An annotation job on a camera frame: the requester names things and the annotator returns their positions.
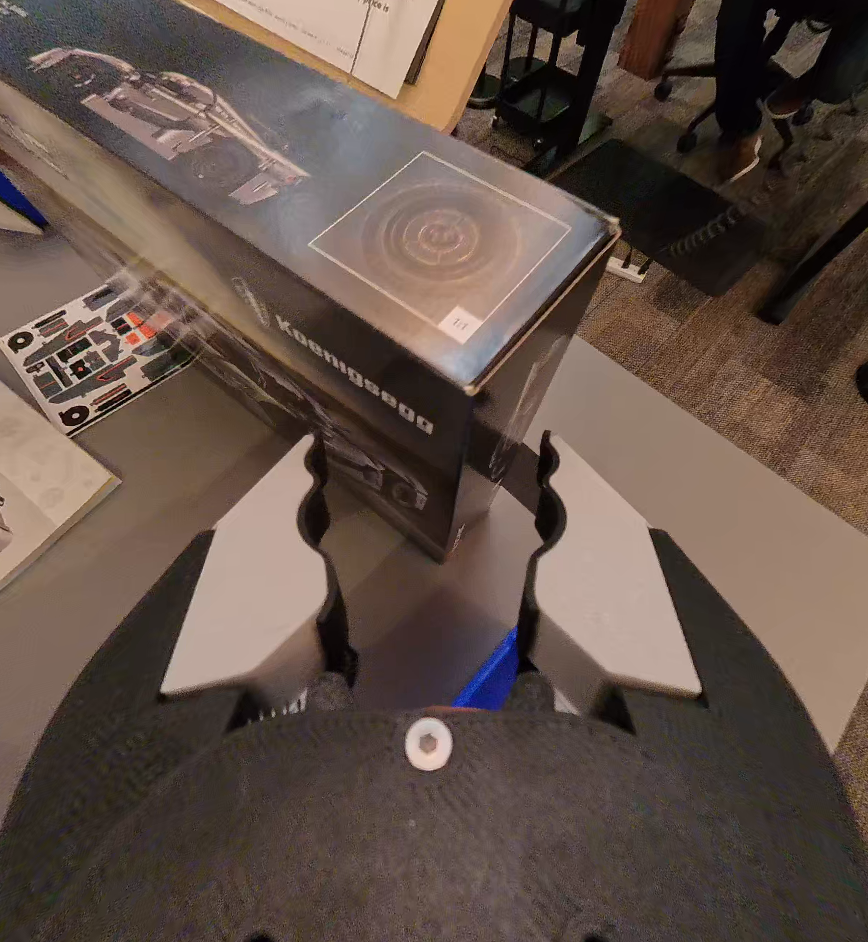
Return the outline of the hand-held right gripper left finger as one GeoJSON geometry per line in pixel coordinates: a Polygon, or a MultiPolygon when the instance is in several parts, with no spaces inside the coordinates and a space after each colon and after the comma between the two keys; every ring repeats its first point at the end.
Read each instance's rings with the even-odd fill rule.
{"type": "Polygon", "coordinates": [[[212,529],[162,695],[239,689],[263,716],[354,705],[357,652],[322,547],[327,468],[306,433],[212,529]]]}

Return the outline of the light wooden table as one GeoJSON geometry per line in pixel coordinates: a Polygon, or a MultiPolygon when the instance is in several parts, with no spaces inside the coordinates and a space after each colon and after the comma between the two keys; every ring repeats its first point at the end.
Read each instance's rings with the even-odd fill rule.
{"type": "Polygon", "coordinates": [[[347,75],[219,2],[183,1],[182,5],[406,117],[451,133],[466,109],[511,2],[446,1],[419,78],[414,85],[404,84],[395,98],[347,75]]]}

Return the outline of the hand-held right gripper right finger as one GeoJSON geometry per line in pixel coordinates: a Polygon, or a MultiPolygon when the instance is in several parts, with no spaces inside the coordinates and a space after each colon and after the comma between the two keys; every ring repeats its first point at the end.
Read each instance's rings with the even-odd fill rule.
{"type": "Polygon", "coordinates": [[[702,684],[646,519],[565,439],[544,431],[517,634],[573,712],[636,690],[696,701],[702,684]]]}

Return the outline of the black floor mat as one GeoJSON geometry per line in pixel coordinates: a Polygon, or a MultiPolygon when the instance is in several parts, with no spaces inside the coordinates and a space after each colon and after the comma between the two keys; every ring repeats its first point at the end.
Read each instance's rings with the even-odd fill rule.
{"type": "Polygon", "coordinates": [[[706,295],[724,295],[761,259],[760,220],[620,140],[592,149],[552,183],[616,217],[632,249],[706,295]]]}

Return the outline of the lego sticker sheet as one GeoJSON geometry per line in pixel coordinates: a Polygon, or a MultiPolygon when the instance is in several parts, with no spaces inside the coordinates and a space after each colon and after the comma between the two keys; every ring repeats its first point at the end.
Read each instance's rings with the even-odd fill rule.
{"type": "Polygon", "coordinates": [[[0,338],[0,351],[68,437],[194,360],[195,309],[172,289],[115,276],[0,338]]]}

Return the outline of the white power strip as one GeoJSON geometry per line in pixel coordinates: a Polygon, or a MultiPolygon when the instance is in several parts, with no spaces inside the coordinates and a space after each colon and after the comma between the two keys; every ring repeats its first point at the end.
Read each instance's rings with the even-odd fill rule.
{"type": "Polygon", "coordinates": [[[627,244],[623,253],[615,252],[608,260],[606,272],[635,286],[643,283],[652,266],[651,256],[627,244]]]}

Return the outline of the white lego instruction booklet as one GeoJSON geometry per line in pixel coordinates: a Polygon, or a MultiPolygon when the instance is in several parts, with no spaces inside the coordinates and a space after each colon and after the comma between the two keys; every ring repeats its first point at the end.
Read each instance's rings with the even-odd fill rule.
{"type": "Polygon", "coordinates": [[[0,380],[0,591],[120,483],[0,380]]]}

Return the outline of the white paper sheet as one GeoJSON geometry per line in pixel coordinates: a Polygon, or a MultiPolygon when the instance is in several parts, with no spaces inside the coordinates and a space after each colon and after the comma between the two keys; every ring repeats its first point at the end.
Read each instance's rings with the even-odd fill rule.
{"type": "Polygon", "coordinates": [[[442,2],[223,1],[222,5],[396,98],[442,2]]]}

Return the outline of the black lego set box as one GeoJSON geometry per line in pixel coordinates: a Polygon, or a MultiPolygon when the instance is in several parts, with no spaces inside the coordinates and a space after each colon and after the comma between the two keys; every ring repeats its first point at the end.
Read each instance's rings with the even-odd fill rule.
{"type": "Polygon", "coordinates": [[[0,164],[438,561],[495,498],[618,236],[180,2],[0,2],[0,164]]]}

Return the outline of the black desk leg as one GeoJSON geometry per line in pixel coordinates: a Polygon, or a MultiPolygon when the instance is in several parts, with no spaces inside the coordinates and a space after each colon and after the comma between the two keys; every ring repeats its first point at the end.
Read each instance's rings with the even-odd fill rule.
{"type": "Polygon", "coordinates": [[[824,270],[867,229],[868,200],[781,279],[764,299],[755,317],[774,326],[784,323],[824,270]]]}

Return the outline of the black rolling cart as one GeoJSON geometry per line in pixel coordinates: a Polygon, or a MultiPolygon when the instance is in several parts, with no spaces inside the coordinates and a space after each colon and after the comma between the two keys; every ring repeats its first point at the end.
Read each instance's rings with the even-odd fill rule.
{"type": "Polygon", "coordinates": [[[525,171],[562,167],[612,119],[592,102],[627,1],[517,1],[507,17],[500,70],[487,103],[491,126],[526,140],[525,171]]]}

